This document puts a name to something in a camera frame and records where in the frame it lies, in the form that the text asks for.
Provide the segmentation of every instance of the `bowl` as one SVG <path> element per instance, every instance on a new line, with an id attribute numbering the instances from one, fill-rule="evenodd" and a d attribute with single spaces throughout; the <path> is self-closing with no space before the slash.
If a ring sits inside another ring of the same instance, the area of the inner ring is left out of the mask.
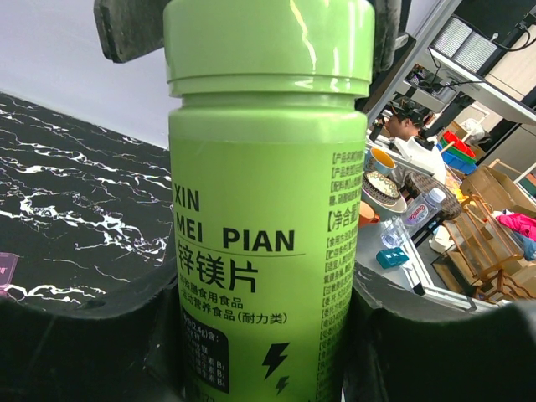
<path id="1" fill-rule="evenodd" d="M 408 208 L 408 205 L 403 197 L 397 199 L 394 205 L 387 205 L 371 197 L 365 189 L 363 189 L 361 192 L 361 199 L 372 207 L 381 221 L 389 220 L 394 216 L 403 214 Z"/>
<path id="2" fill-rule="evenodd" d="M 402 198 L 396 184 L 380 172 L 365 173 L 363 188 L 368 195 L 385 205 L 395 205 Z"/>

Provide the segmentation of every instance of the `black lightning bolt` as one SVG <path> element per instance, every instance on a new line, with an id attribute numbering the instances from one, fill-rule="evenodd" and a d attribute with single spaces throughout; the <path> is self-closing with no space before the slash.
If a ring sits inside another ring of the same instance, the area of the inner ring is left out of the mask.
<path id="1" fill-rule="evenodd" d="M 282 391 L 283 389 L 285 389 L 285 387 L 288 385 L 287 380 L 288 380 L 288 376 L 286 376 L 286 377 L 281 377 L 281 378 L 279 379 L 279 382 L 278 382 L 277 385 L 276 385 L 276 389 L 278 389 L 278 391 L 277 391 L 277 394 L 278 394 L 278 395 L 279 395 L 279 394 L 281 393 L 281 391 Z"/>
<path id="2" fill-rule="evenodd" d="M 281 356 L 281 354 L 288 345 L 289 343 L 272 343 L 268 353 L 266 354 L 265 361 L 262 362 L 263 366 L 268 366 L 265 379 L 270 377 L 270 374 L 272 374 L 274 370 L 277 369 L 281 363 L 283 363 L 283 360 L 286 359 L 286 355 Z"/>

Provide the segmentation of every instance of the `white wall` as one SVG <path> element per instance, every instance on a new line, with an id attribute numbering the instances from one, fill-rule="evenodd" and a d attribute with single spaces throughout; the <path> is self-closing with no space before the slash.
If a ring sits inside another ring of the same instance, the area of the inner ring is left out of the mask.
<path id="1" fill-rule="evenodd" d="M 93 0 L 0 0 L 0 91 L 121 134 L 168 145 L 163 50 L 112 64 Z"/>
<path id="2" fill-rule="evenodd" d="M 510 137 L 497 147 L 486 159 L 486 164 L 495 159 L 524 172 L 536 162 L 536 126 L 523 124 Z M 506 173 L 511 179 L 515 179 L 518 174 L 503 167 L 498 170 Z"/>
<path id="3" fill-rule="evenodd" d="M 536 38 L 536 26 L 528 30 L 532 38 Z M 525 44 L 526 36 L 523 36 L 513 46 L 514 49 Z M 486 75 L 486 80 L 494 84 L 500 90 L 509 94 L 516 101 L 522 100 L 536 86 L 536 45 L 518 52 L 506 54 Z M 489 117 L 482 123 L 485 130 L 491 131 L 501 120 L 502 116 L 475 102 L 476 105 L 490 112 Z M 455 120 L 458 123 L 468 118 L 479 119 L 482 115 L 472 108 L 465 109 Z"/>

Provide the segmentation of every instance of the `product label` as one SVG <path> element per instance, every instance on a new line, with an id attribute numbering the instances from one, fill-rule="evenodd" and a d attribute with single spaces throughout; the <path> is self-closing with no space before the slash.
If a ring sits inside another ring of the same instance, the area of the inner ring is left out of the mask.
<path id="1" fill-rule="evenodd" d="M 407 224 L 419 224 L 428 216 L 428 207 L 425 204 L 419 205 L 406 220 Z"/>
<path id="2" fill-rule="evenodd" d="M 364 142 L 170 146 L 188 400 L 338 402 Z"/>

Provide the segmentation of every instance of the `green bottle cap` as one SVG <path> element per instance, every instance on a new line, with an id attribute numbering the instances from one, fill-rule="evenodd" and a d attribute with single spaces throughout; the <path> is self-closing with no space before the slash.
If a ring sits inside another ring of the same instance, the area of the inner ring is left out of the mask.
<path id="1" fill-rule="evenodd" d="M 172 0 L 164 13 L 172 96 L 276 91 L 369 94 L 367 0 Z"/>

